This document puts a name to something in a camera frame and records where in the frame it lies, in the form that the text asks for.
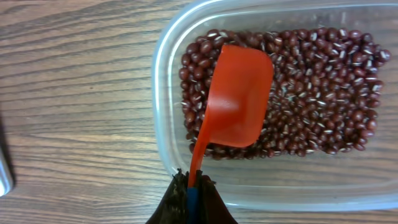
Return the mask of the right gripper black fuzzy right finger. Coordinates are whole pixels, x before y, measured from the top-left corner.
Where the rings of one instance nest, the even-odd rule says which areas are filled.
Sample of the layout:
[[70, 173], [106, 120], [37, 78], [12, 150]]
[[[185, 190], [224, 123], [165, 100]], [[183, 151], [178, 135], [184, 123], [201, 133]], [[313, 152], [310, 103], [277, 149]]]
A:
[[201, 176], [198, 180], [198, 223], [238, 224], [221, 199], [215, 182], [207, 175]]

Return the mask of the right gripper black fuzzy left finger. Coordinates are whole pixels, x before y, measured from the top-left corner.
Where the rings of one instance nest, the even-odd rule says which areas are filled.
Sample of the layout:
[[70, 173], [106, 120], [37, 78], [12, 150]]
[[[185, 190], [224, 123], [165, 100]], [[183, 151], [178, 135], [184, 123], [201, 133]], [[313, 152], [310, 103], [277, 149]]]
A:
[[186, 224], [188, 172], [173, 176], [162, 200], [146, 224]]

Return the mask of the red scoop blue handle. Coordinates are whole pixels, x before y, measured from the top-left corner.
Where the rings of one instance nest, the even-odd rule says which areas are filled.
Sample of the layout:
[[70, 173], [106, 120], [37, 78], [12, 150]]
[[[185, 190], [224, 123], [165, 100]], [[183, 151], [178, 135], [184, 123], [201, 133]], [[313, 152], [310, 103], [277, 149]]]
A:
[[222, 47], [190, 164], [189, 223], [196, 223], [198, 217], [198, 189], [194, 185], [207, 145], [247, 147], [256, 141], [261, 133], [273, 75], [272, 60], [265, 52], [235, 45]]

